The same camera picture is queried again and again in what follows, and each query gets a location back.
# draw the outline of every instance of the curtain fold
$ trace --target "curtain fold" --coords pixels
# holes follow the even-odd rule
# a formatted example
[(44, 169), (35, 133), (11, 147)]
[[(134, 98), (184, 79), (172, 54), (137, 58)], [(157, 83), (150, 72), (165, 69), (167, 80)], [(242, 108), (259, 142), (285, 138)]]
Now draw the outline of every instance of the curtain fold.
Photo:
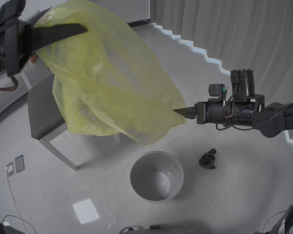
[(293, 102), (292, 0), (151, 0), (151, 21), (226, 70), (253, 70), (266, 105)]

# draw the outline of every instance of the tile floor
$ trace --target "tile floor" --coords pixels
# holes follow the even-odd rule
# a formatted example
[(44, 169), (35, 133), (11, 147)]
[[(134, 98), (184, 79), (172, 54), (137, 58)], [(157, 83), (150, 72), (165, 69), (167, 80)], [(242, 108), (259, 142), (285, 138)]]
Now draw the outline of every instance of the tile floor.
[[(230, 86), (229, 75), (221, 73), (217, 64), (207, 63), (203, 54), (192, 52), (153, 24), (134, 30), (159, 58), (188, 106), (206, 101), (211, 83)], [(11, 190), (22, 218), (43, 234), (115, 234), (125, 226), (147, 229), (154, 224), (198, 234), (252, 234), (293, 203), (293, 151), (284, 133), (269, 139), (257, 130), (219, 132), (213, 124), (188, 120), (149, 146), (123, 134), (121, 140), (117, 144), (112, 136), (61, 134), (52, 144), (79, 166), (73, 171), (31, 138), (27, 96), (23, 96), (0, 114), (0, 220), (16, 215), (5, 167), (21, 154), (25, 170), (9, 177)], [(217, 150), (216, 169), (207, 170), (198, 165), (198, 159), (211, 148)], [(180, 193), (162, 204), (135, 197), (127, 182), (130, 165), (151, 150), (173, 154), (185, 170)], [(87, 199), (100, 218), (81, 224), (73, 204)], [(265, 230), (279, 218), (268, 222)], [(6, 221), (25, 232), (18, 219)]]

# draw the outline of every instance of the translucent garbage bag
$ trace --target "translucent garbage bag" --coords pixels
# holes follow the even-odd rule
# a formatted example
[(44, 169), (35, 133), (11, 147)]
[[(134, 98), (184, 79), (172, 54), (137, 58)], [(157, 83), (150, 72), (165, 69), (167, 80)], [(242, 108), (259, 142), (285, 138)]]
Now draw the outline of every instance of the translucent garbage bag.
[(120, 18), (86, 0), (49, 10), (34, 27), (80, 23), (88, 32), (39, 49), (54, 72), (53, 95), (72, 133), (124, 133), (144, 145), (186, 119), (184, 99), (154, 53)]

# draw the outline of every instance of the bolt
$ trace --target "bolt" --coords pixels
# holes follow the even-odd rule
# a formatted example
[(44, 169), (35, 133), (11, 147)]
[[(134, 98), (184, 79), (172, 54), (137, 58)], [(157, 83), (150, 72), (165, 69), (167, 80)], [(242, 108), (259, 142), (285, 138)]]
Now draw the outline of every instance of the bolt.
[(37, 42), (39, 42), (41, 39), (42, 39), (42, 36), (41, 36), (41, 35), (37, 35), (36, 38), (35, 38), (35, 40), (36, 40)]

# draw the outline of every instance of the gray chair seat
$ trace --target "gray chair seat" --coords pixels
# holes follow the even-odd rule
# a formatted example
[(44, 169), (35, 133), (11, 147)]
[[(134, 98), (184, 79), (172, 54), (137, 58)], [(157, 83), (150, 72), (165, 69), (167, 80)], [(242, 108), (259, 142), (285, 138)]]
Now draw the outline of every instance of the gray chair seat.
[(28, 115), (32, 138), (40, 140), (65, 123), (52, 94), (54, 74), (28, 92)]

